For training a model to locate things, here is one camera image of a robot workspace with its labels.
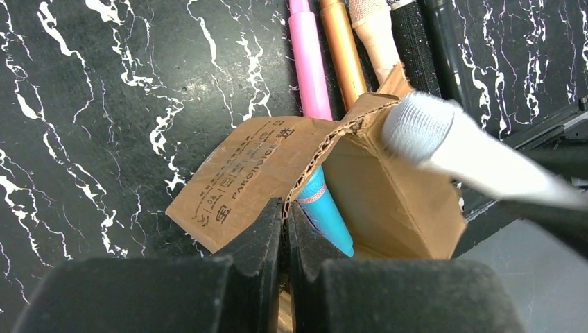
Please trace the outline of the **black glitter silver-mesh microphone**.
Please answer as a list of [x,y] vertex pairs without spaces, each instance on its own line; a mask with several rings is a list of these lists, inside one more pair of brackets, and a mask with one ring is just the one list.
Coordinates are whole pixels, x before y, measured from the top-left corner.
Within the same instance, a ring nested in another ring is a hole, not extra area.
[[392,34],[409,84],[421,92],[440,96],[433,54],[418,2],[389,1]]

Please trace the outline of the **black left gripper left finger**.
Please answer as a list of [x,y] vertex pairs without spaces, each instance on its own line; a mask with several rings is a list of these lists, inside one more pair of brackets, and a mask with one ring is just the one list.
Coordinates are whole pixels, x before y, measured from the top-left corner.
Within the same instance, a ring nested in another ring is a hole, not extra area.
[[216,254],[65,262],[15,332],[276,332],[282,201]]

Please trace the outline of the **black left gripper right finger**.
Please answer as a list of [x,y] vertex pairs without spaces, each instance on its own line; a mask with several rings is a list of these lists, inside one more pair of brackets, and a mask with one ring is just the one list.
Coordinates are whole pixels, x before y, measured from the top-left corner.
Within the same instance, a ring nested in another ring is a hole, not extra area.
[[351,259],[298,204],[287,219],[296,332],[524,332],[499,276],[464,260]]

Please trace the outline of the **turquoise blue microphone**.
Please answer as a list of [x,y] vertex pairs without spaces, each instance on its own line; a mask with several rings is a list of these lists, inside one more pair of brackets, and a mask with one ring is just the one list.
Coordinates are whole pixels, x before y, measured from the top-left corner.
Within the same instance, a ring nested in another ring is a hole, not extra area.
[[297,197],[297,202],[318,232],[348,257],[354,256],[354,243],[327,187],[319,166]]

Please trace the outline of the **pink microphone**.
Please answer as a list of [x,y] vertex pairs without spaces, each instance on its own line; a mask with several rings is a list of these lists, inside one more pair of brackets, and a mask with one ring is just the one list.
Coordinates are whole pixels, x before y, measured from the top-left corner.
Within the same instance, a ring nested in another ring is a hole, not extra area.
[[307,0],[289,0],[288,26],[303,115],[331,121],[318,27]]

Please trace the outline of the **brown cardboard box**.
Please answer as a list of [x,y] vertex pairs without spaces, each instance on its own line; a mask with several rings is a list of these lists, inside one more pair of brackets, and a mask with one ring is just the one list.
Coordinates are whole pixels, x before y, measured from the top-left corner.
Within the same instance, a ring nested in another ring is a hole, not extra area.
[[322,167],[358,253],[449,259],[465,231],[456,188],[383,147],[383,123],[411,91],[402,65],[341,121],[256,117],[209,155],[167,215],[215,253],[253,224],[271,198],[286,207]]

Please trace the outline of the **beige microphone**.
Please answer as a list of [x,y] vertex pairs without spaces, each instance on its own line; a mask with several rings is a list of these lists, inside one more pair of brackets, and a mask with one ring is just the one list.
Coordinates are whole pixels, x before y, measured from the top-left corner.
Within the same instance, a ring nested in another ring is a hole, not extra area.
[[390,6],[384,0],[350,0],[348,6],[352,29],[362,41],[381,85],[400,63]]

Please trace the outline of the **black orange-tipped microphone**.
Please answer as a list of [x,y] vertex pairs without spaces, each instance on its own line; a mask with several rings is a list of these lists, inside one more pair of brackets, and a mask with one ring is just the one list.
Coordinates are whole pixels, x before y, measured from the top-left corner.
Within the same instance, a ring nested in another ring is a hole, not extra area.
[[441,94],[471,111],[465,66],[456,38],[457,21],[452,18],[450,2],[423,0],[420,5]]

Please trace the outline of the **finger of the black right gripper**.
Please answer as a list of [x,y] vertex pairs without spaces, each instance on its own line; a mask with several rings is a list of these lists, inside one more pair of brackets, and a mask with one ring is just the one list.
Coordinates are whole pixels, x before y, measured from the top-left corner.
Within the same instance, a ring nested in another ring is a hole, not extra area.
[[[586,146],[522,150],[521,153],[556,174],[587,179]],[[499,207],[517,218],[532,221],[581,257],[587,256],[586,212],[521,201],[501,201]]]

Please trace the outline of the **white microphone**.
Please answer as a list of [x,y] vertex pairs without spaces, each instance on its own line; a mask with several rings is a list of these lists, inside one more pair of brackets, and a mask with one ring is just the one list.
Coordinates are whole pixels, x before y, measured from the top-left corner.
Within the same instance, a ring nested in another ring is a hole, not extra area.
[[411,92],[391,108],[381,139],[416,167],[496,200],[587,209],[586,195],[487,134],[456,102]]

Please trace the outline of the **gold microphone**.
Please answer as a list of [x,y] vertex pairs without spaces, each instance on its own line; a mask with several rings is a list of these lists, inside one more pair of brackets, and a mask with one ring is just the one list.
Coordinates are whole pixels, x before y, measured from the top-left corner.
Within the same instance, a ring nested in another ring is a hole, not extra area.
[[320,16],[334,63],[345,110],[367,92],[347,6],[340,0],[320,0]]

